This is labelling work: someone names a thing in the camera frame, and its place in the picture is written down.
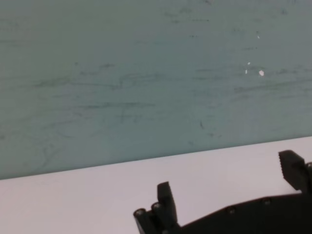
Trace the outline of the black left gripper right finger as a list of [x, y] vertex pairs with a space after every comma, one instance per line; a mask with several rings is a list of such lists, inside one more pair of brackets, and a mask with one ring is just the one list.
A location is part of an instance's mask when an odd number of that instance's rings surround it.
[[297, 191], [312, 194], [312, 168], [292, 150], [278, 153], [284, 179]]

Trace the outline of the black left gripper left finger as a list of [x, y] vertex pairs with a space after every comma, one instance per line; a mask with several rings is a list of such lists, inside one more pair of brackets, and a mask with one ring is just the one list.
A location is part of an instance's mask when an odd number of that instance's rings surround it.
[[137, 209], [133, 213], [140, 234], [178, 234], [176, 205], [169, 182], [157, 185], [157, 202], [150, 210]]

